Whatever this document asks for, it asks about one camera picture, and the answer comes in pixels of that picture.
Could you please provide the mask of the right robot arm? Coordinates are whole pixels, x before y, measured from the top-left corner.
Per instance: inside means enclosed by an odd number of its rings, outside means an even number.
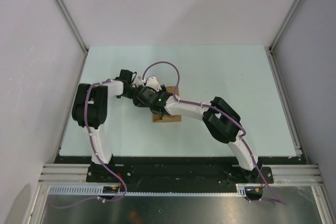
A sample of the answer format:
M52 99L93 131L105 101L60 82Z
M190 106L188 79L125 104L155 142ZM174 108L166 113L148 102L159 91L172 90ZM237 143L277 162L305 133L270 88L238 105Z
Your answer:
M260 173L258 156L245 140L247 132L240 123L240 116L222 98L215 97L208 103L195 102L183 100L166 89L156 91L142 87L135 93L133 102L156 115L181 115L202 121L215 140L228 145L242 170Z

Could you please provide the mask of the brown cardboard express box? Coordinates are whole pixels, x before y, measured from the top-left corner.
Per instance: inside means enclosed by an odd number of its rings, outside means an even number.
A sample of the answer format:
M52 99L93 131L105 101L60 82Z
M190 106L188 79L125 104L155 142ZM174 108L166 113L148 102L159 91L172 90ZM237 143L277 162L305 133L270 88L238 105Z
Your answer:
M173 93L176 86L169 86L166 87L167 92ZM174 122L181 122L182 116L181 115L157 115L152 114L152 121L153 123L174 123Z

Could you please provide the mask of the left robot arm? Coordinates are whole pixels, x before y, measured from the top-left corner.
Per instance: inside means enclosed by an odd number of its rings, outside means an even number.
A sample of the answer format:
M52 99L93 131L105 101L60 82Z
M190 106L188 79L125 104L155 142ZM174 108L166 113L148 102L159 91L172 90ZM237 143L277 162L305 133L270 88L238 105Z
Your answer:
M89 136L92 162L95 164L107 165L112 159L103 126L108 115L108 99L125 97L131 99L134 105L140 104L136 99L140 88L135 83L136 75L136 72L122 69L114 79L78 85L71 114L73 120L84 128Z

